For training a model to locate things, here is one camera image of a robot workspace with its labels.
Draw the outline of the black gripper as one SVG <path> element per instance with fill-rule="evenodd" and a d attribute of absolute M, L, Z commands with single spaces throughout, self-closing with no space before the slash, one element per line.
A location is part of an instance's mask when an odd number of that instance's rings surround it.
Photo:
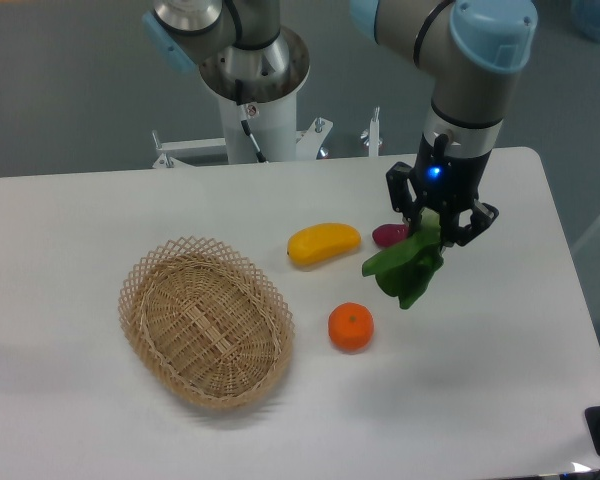
<path fill-rule="evenodd" d="M 402 215 L 410 231 L 421 224 L 423 207 L 440 213 L 442 247 L 464 247 L 484 233 L 499 216 L 499 210 L 479 200 L 478 189 L 490 152 L 471 158 L 449 156 L 446 147 L 441 157 L 421 138 L 413 168 L 396 162 L 386 173 L 392 209 Z M 409 190 L 412 185 L 414 193 Z M 459 224 L 460 213 L 470 210 L 469 223 Z"/>

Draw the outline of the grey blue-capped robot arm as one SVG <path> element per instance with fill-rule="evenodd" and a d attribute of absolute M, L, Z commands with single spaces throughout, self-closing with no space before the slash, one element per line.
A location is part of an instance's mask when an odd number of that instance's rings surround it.
<path fill-rule="evenodd" d="M 435 81 L 413 165 L 387 175 L 391 204 L 410 229 L 437 213 L 444 247 L 488 229 L 495 207 L 478 188 L 537 26 L 530 1 L 354 1 L 350 16 L 375 44 Z M 283 26 L 276 1 L 156 1 L 142 17 L 174 69 L 198 70 L 223 107 L 232 163 L 295 159 L 293 103 L 309 73 L 303 40 Z"/>

